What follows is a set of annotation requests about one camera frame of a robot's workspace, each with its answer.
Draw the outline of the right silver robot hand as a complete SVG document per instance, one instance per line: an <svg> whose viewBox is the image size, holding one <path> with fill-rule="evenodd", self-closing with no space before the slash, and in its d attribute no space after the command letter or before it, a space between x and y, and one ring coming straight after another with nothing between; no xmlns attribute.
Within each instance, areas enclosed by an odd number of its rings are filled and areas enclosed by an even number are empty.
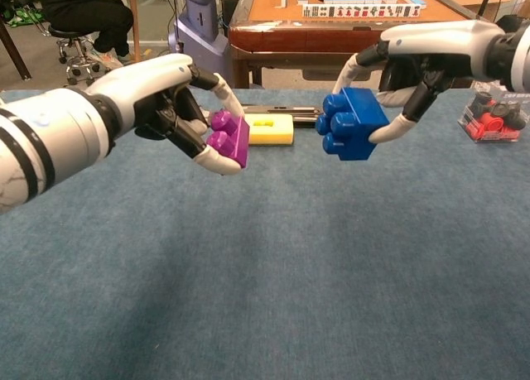
<svg viewBox="0 0 530 380"><path fill-rule="evenodd" d="M515 44L491 22L413 23L382 32L377 43L353 54L333 90L339 92L363 71L384 63L379 102L400 106L389 125L369 135L371 143L390 142L416 126L454 79L511 83Z"/></svg>

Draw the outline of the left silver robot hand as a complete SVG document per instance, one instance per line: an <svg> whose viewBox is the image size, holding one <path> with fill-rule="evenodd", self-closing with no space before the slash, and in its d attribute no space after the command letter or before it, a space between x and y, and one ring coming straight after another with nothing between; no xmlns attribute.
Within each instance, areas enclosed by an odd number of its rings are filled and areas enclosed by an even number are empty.
<svg viewBox="0 0 530 380"><path fill-rule="evenodd" d="M111 138L167 139L196 164L231 176L247 165L248 125L227 81L169 54L113 70L85 91Z"/></svg>

